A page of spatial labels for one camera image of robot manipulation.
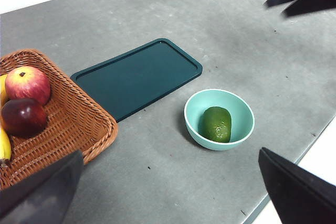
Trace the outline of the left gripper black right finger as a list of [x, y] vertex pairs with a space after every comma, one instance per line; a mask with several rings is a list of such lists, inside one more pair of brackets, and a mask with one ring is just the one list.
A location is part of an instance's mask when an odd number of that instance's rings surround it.
[[265, 147], [258, 164], [282, 223], [335, 223], [335, 185]]

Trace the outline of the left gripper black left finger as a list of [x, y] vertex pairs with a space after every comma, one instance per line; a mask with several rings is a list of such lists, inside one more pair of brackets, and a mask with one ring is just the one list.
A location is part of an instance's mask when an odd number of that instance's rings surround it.
[[1, 191], [1, 223], [62, 223], [83, 170], [80, 150]]

